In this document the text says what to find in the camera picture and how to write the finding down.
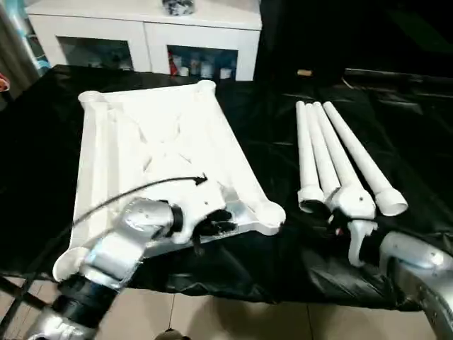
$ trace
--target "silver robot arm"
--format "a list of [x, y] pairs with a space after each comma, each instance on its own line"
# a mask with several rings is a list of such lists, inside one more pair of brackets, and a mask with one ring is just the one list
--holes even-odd
[[418, 303], [438, 339], [453, 339], [453, 257], [399, 232], [380, 246], [381, 272]]
[[169, 239], [180, 243], [182, 234], [190, 236], [200, 221], [225, 207], [222, 197], [207, 190], [208, 186], [200, 184], [201, 194], [181, 206], [146, 198], [132, 200], [113, 228], [94, 244], [79, 272], [60, 283], [61, 295], [41, 312], [24, 339], [93, 339], [117, 294], [142, 260], [150, 257], [146, 252], [150, 245]]

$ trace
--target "cable wire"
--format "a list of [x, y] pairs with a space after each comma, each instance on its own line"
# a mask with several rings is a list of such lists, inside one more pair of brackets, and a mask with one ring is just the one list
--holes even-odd
[[4, 318], [0, 322], [0, 339], [5, 339], [5, 334], [6, 330], [8, 329], [10, 323], [13, 321], [13, 318], [16, 316], [16, 313], [23, 302], [23, 298], [25, 294], [30, 290], [31, 285], [33, 284], [33, 281], [36, 279], [38, 276], [39, 270], [41, 268], [41, 265], [44, 261], [44, 259], [51, 254], [51, 252], [55, 249], [55, 247], [59, 244], [60, 239], [66, 235], [68, 232], [71, 231], [73, 227], [76, 227], [80, 222], [83, 222], [92, 214], [96, 213], [100, 209], [106, 207], [107, 205], [111, 204], [112, 202], [115, 202], [116, 200], [119, 200], [125, 196], [128, 196], [130, 194], [136, 193], [137, 191], [141, 191], [145, 188], [149, 188], [151, 186], [156, 186], [158, 184], [163, 184], [167, 182], [174, 182], [174, 181], [195, 181], [196, 184], [202, 183], [203, 181], [206, 181], [206, 178], [203, 177], [173, 177], [173, 178], [166, 178], [162, 179], [160, 181], [152, 181], [149, 183], [146, 183], [142, 186], [138, 186], [136, 188], [133, 188], [129, 191], [126, 191], [125, 193], [121, 193], [113, 198], [109, 198], [105, 202], [97, 205], [93, 209], [89, 210], [88, 212], [84, 213], [81, 217], [79, 217], [77, 220], [75, 220], [73, 223], [70, 225], [66, 226], [57, 236], [54, 238], [50, 239], [46, 245], [44, 246], [42, 252], [38, 255], [38, 257], [35, 258], [35, 260], [29, 265], [27, 269], [27, 273], [29, 273], [25, 277], [25, 282], [23, 283], [21, 287], [21, 291], [19, 294], [17, 294], [16, 298], [14, 299], [13, 303], [9, 307], [8, 311], [6, 312]]

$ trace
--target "black cloth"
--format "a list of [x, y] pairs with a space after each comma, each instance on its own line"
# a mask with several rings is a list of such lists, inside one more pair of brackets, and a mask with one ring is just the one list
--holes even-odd
[[[71, 222], [84, 114], [77, 96], [86, 90], [126, 91], [193, 81], [57, 66], [1, 113], [3, 275], [24, 276], [45, 242]], [[401, 230], [453, 254], [453, 100], [309, 82], [286, 93], [274, 84], [222, 83], [216, 95], [261, 186], [284, 207], [287, 221], [274, 237], [249, 232], [204, 245], [202, 256], [185, 249], [148, 259], [132, 286], [250, 301], [416, 308], [379, 274], [379, 240], [388, 230]], [[348, 263], [347, 237], [334, 237], [324, 222], [297, 207], [298, 100], [334, 102], [409, 203], [409, 210], [398, 217], [378, 217], [380, 229], [368, 238], [363, 254], [371, 264], [363, 268]], [[69, 236], [49, 256], [44, 276], [68, 243]]]

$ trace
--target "floor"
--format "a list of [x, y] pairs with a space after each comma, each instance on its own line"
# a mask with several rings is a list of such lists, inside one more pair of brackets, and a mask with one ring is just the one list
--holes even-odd
[[[38, 281], [31, 291], [46, 302], [52, 283]], [[0, 315], [12, 298], [0, 293]], [[22, 339], [38, 311], [23, 305], [7, 339]], [[266, 305], [128, 289], [104, 319], [98, 340], [154, 339], [172, 327], [192, 340], [434, 340], [423, 313], [282, 303]]]

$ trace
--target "white pipe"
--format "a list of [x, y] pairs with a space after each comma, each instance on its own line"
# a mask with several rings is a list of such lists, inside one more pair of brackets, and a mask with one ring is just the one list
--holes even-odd
[[338, 181], [337, 173], [333, 167], [332, 159], [328, 153], [326, 142], [312, 104], [306, 105], [306, 114], [309, 121], [310, 139], [313, 145], [314, 158], [316, 160], [316, 168], [318, 169], [321, 187], [324, 197], [329, 198], [332, 192], [340, 188], [340, 182]]
[[323, 133], [324, 140], [326, 141], [333, 165], [335, 166], [338, 178], [340, 179], [341, 186], [363, 188], [359, 177], [355, 173], [355, 170], [346, 154], [346, 151], [343, 149], [343, 146], [341, 145], [331, 122], [324, 112], [323, 106], [317, 101], [313, 103], [313, 107], [315, 109], [318, 124]]
[[297, 192], [299, 207], [305, 211], [304, 202], [324, 201], [324, 194], [319, 187], [319, 178], [311, 146], [306, 107], [303, 101], [296, 103], [297, 144], [299, 150], [300, 190]]
[[328, 101], [324, 103], [323, 107], [336, 132], [340, 135], [343, 144], [348, 148], [349, 153], [373, 190], [376, 204], [382, 214], [396, 216], [405, 211], [408, 208], [408, 204], [403, 195], [391, 186], [389, 180], [373, 161], [373, 158], [368, 154], [333, 104]]

